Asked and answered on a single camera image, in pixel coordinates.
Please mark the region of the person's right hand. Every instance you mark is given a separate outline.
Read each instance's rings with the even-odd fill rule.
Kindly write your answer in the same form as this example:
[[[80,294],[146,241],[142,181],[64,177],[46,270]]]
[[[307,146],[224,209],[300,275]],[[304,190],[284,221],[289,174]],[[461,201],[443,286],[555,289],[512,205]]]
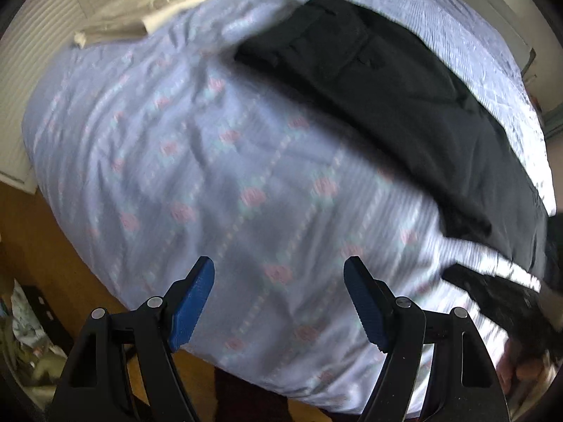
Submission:
[[[505,343],[504,352],[496,366],[497,377],[505,396],[512,391],[512,385],[518,381],[532,380],[537,382],[551,367],[547,355],[541,358],[523,358],[524,348],[517,341],[509,338]]]

